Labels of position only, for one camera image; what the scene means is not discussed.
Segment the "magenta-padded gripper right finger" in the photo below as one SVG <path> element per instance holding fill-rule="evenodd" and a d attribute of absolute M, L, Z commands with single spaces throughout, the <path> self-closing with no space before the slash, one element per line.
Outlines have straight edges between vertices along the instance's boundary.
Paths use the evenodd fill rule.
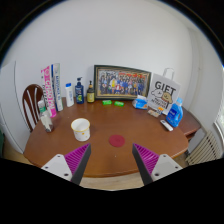
<path fill-rule="evenodd" d="M 158 155 L 136 143 L 133 144 L 132 154 L 144 185 L 148 185 L 182 169 L 167 154 Z"/>

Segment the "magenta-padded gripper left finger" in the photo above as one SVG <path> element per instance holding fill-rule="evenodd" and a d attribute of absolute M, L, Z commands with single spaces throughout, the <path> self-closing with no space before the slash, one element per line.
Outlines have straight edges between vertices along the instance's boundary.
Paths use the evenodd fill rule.
<path fill-rule="evenodd" d="M 86 144 L 66 155 L 56 154 L 42 169 L 79 185 L 90 155 L 91 145 Z"/>

